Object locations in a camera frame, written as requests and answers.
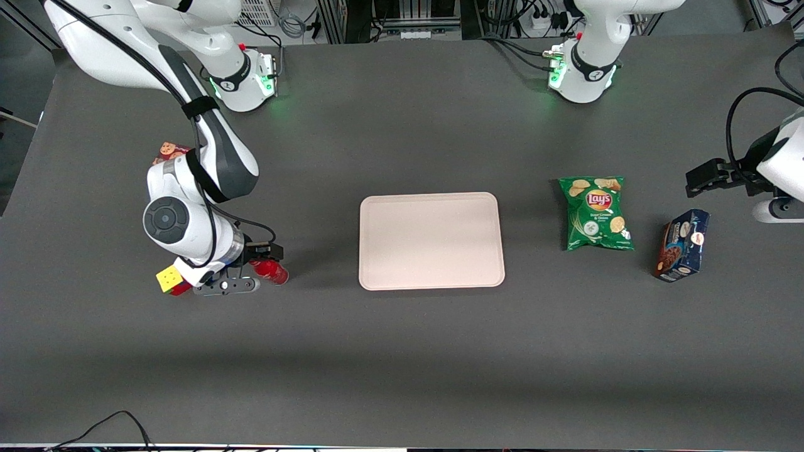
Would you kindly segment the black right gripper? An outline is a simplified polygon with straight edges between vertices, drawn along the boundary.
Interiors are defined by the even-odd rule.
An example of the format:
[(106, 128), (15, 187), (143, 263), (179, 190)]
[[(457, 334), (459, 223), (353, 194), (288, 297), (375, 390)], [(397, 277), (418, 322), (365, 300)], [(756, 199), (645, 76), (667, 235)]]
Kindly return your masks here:
[(241, 254), (241, 264), (252, 264), (261, 261), (282, 261), (284, 248), (275, 242), (247, 242)]

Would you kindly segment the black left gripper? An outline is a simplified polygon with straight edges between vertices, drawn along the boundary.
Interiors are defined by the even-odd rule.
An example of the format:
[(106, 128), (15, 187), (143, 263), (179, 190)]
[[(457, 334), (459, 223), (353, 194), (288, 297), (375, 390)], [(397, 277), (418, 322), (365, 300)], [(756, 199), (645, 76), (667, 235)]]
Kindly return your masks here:
[(726, 162), (723, 158), (712, 158), (700, 166), (687, 171), (685, 178), (686, 197), (695, 198), (707, 191), (716, 189), (744, 188), (747, 194), (772, 192), (772, 183), (756, 172), (756, 166), (749, 164), (746, 169), (745, 158), (736, 162)]

